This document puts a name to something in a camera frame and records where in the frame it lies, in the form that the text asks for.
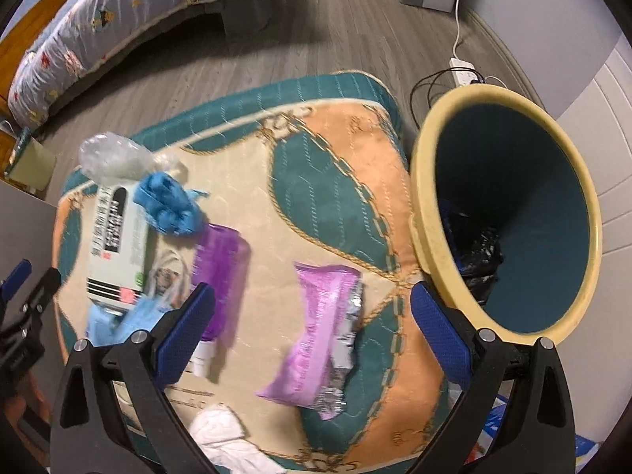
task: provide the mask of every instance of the silver screw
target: silver screw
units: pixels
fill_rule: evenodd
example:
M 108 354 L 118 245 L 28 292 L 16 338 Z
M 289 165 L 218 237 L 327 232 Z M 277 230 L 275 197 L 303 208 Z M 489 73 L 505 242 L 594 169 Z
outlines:
M 79 339 L 75 342 L 75 351 L 83 351 L 86 347 L 88 347 L 88 341 L 86 339 Z
M 540 344 L 542 345 L 542 347 L 546 350 L 552 350 L 553 346 L 555 346 L 555 344 L 553 343 L 553 340 L 551 340 L 548 337 L 542 337 L 540 339 Z
M 147 332 L 144 330 L 138 330 L 132 334 L 132 342 L 134 344 L 142 344 L 146 338 L 147 338 Z
M 484 342 L 494 342 L 496 340 L 496 334 L 489 328 L 483 328 L 478 332 L 478 336 Z

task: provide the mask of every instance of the wooden floor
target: wooden floor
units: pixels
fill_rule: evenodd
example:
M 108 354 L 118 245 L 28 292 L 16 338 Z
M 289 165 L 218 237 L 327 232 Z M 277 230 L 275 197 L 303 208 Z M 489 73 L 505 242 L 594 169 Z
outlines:
M 410 89 L 448 66 L 456 36 L 454 15 L 398 0 L 287 0 L 285 13 L 265 31 L 230 43 L 213 23 L 210 16 L 196 18 L 144 44 L 46 123 L 45 144 L 58 155 L 47 201 L 57 202 L 80 143 L 91 135 L 132 135 L 226 94 L 342 69 L 370 72 L 391 89 L 407 120 L 409 148 Z M 460 58 L 521 92 L 485 34 L 467 22 L 461 30 Z M 449 74 L 445 84 L 452 85 Z M 421 120 L 425 91 L 415 111 Z

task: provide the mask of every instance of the pink sticker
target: pink sticker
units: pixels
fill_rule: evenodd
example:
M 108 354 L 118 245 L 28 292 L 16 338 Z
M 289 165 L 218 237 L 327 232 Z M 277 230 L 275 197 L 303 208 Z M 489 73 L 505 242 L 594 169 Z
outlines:
M 136 301 L 136 294 L 132 289 L 121 287 L 121 302 L 133 305 Z

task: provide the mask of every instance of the pink package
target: pink package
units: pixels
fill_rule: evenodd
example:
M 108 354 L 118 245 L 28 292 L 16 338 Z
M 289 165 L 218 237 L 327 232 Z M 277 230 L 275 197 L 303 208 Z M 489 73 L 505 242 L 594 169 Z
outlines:
M 302 406 L 331 419 L 344 409 L 342 389 L 353 368 L 353 343 L 361 310 L 360 273 L 344 265 L 295 263 L 305 303 L 305 331 L 279 373 L 257 395 Z

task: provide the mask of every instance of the yellow trash can rim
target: yellow trash can rim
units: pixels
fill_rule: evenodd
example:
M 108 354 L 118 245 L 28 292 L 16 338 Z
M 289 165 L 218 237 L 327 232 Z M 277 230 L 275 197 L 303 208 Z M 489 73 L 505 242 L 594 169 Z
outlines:
M 438 138 L 448 122 L 462 109 L 477 104 L 498 104 L 522 113 L 546 130 L 568 158 L 586 199 L 589 213 L 589 256 L 579 291 L 566 313 L 548 328 L 535 333 L 516 333 L 504 328 L 476 302 L 454 263 L 438 210 L 435 155 Z M 575 329 L 586 313 L 595 292 L 602 254 L 599 202 L 589 170 L 579 151 L 555 120 L 540 107 L 513 91 L 475 84 L 445 94 L 431 109 L 413 149 L 411 164 L 413 215 L 410 229 L 415 253 L 422 269 L 435 284 L 444 303 L 461 310 L 475 329 L 489 328 L 505 341 L 533 344 L 547 336 L 560 343 Z

